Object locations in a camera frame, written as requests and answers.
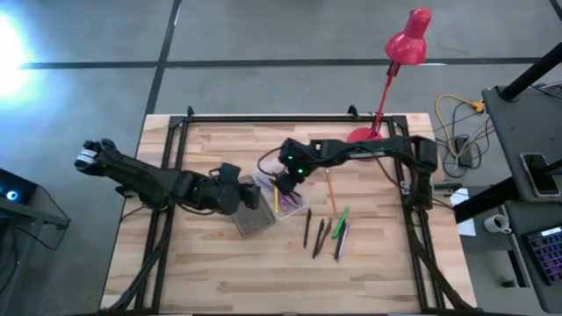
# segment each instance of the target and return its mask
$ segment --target wooden table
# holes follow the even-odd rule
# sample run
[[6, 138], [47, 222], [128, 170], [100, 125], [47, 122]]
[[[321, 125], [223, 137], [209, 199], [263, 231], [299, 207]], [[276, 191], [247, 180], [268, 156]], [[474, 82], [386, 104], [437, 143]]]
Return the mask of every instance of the wooden table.
[[[408, 114], [407, 119], [410, 134], [433, 138], [428, 114]], [[168, 121], [169, 115], [147, 117], [140, 160], [160, 166]], [[354, 128], [364, 125], [191, 123], [184, 168], [206, 174], [221, 162], [230, 162], [247, 175], [260, 156], [287, 137], [304, 143], [345, 140]], [[392, 160], [381, 161], [394, 176]], [[312, 259], [321, 219], [334, 216], [322, 170], [303, 183], [313, 210], [307, 249], [302, 246], [305, 212], [243, 240], [227, 216], [198, 216], [177, 208], [161, 312], [419, 312], [398, 189], [374, 162], [346, 162], [330, 170], [339, 211], [350, 207], [349, 237], [340, 262], [334, 261], [335, 241], [330, 239], [320, 257]], [[128, 201], [124, 213], [139, 205], [138, 200]], [[429, 216], [441, 271], [463, 299], [475, 305], [453, 213], [435, 207]], [[149, 218], [148, 210], [141, 211], [120, 225], [102, 307], [115, 302], [137, 274]], [[432, 298], [429, 274], [424, 271]]]

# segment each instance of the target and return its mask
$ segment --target pen holder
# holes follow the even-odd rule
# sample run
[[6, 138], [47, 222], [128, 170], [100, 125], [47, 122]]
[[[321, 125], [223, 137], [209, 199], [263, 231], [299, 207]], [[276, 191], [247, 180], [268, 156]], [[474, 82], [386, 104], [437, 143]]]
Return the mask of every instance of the pen holder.
[[[260, 166], [265, 172], [274, 174], [282, 172], [285, 168], [277, 161], [262, 162]], [[254, 182], [260, 186], [260, 192], [276, 219], [283, 220], [296, 212], [308, 209], [308, 201], [303, 195], [300, 187], [297, 185], [294, 190], [297, 194], [292, 194], [292, 198], [279, 195], [279, 210], [275, 213], [275, 196], [273, 194], [273, 183], [271, 182], [273, 178], [265, 175], [257, 167], [254, 168], [254, 171], [252, 172], [252, 178], [254, 179]]]

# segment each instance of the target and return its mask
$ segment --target black pen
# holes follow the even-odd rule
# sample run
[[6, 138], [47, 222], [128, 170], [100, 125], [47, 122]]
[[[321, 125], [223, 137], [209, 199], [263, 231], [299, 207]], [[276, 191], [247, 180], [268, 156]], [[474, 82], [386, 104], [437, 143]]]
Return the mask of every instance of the black pen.
[[318, 254], [318, 249], [320, 247], [320, 238], [322, 237], [322, 231], [324, 230], [324, 219], [322, 219], [320, 221], [320, 227], [318, 228], [318, 236], [316, 237], [316, 244], [314, 245], [314, 251], [313, 251], [313, 259], [317, 256]]
[[308, 227], [310, 227], [310, 218], [312, 218], [313, 212], [308, 208], [308, 213], [306, 214], [306, 226], [305, 226], [305, 248], [306, 242], [308, 241]]
[[320, 252], [322, 252], [322, 247], [324, 246], [324, 241], [326, 240], [326, 237], [328, 237], [328, 234], [330, 233], [330, 229], [332, 229], [332, 219], [330, 219], [328, 221], [328, 224], [326, 225], [326, 230], [324, 231], [324, 234], [322, 235], [322, 240], [320, 241], [320, 246], [318, 247], [318, 254], [319, 255]]

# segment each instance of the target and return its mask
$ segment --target gray floor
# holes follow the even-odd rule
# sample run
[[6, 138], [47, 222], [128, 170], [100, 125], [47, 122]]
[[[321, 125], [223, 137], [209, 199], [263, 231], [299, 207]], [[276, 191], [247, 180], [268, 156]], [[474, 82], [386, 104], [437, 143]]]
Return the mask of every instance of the gray floor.
[[[172, 0], [0, 0], [28, 62], [157, 61]], [[385, 58], [383, 45], [419, 5], [433, 11], [430, 58], [538, 57], [559, 41], [562, 22], [546, 0], [183, 0], [169, 60]], [[429, 112], [438, 95], [480, 99], [529, 65], [420, 66], [400, 70], [389, 112]], [[385, 67], [167, 69], [156, 113], [342, 112], [350, 104], [374, 111]], [[109, 137], [134, 154], [155, 75], [146, 69], [26, 70], [20, 91], [0, 97], [0, 168], [52, 192], [72, 218], [55, 252], [36, 247], [11, 314], [60, 315], [97, 309], [123, 205], [107, 179], [84, 176], [73, 161], [84, 140]], [[559, 80], [562, 67], [543, 81]], [[443, 102], [450, 121], [456, 103]], [[459, 117], [470, 113], [459, 110]], [[486, 114], [458, 124], [471, 133]], [[466, 185], [508, 175], [498, 141]], [[480, 307], [540, 314], [532, 295], [493, 282], [488, 253], [467, 254]]]

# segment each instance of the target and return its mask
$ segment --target gray desk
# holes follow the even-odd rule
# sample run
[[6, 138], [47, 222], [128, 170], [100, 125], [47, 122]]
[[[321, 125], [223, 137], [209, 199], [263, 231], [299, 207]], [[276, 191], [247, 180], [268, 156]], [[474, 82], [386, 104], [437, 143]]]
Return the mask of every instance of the gray desk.
[[[506, 102], [497, 89], [482, 91], [486, 110], [494, 123], [509, 170], [525, 202], [557, 202], [562, 197], [537, 197], [522, 167], [520, 154], [540, 153], [553, 163], [562, 159], [562, 101], [532, 88], [526, 89], [517, 102]], [[562, 188], [562, 176], [554, 176]]]
[[545, 312], [562, 312], [562, 284], [546, 285], [535, 268], [529, 248], [522, 235], [534, 233], [548, 227], [562, 224], [562, 205], [559, 203], [524, 203], [507, 201], [511, 227], [520, 246], [522, 258], [527, 266], [530, 281], [537, 294], [538, 302]]

